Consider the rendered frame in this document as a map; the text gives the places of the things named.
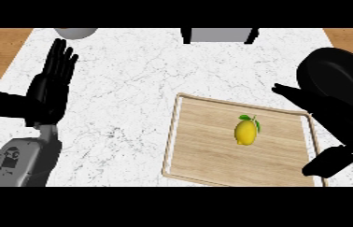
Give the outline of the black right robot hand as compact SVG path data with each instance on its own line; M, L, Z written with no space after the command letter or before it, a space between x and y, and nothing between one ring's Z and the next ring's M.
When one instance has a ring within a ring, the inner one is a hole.
M331 96L275 84L272 91L307 111L329 134L341 141L303 167L306 176L332 177L353 163L353 106Z

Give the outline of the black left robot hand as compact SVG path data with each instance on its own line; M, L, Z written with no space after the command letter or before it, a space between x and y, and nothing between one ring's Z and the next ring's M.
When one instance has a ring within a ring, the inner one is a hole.
M27 95L0 92L0 117L22 118L28 127L59 123L66 110L77 59L66 40L56 38L43 71L31 80Z

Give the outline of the black pot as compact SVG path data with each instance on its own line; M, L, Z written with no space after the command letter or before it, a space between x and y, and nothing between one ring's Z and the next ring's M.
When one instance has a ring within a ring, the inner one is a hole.
M353 106L353 53L338 48L313 50L298 65L297 82L303 90Z

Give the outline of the yellow lemon with green leaves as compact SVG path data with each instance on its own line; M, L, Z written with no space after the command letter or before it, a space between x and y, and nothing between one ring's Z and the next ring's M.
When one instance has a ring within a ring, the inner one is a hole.
M260 122L257 117L250 117L248 115L239 115L239 123L235 128L235 139L238 144L242 146L250 146L260 133Z

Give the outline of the wooden tray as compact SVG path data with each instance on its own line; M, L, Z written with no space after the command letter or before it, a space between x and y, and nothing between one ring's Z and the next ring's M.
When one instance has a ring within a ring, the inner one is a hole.
M235 139L239 117L260 122L251 145ZM322 186L301 168L320 153L307 112L176 95L161 174L213 186Z

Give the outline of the grey round bowl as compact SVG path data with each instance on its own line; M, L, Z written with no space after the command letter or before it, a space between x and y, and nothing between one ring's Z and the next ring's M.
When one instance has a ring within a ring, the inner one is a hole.
M65 39L75 40L89 37L96 28L55 28L55 31Z

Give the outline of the grey appliance with black legs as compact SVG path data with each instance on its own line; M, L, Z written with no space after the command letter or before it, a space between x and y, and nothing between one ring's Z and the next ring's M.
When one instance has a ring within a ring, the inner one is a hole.
M251 44L260 35L258 28L182 28L183 43L242 42Z

